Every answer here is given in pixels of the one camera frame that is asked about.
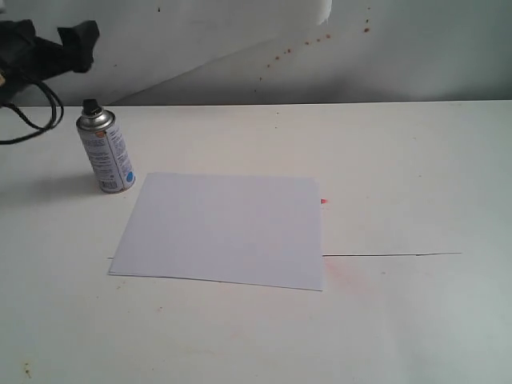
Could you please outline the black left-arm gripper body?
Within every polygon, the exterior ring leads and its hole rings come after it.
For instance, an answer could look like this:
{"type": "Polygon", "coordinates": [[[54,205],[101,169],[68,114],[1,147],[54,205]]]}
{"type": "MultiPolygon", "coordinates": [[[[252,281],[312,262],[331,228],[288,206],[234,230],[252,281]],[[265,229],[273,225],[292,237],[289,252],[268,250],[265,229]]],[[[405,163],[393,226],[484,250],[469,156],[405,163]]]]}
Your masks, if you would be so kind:
{"type": "Polygon", "coordinates": [[[43,81],[71,71],[76,56],[55,42],[36,38],[24,41],[20,38],[1,39],[1,103],[10,102],[32,81],[43,81]]]}

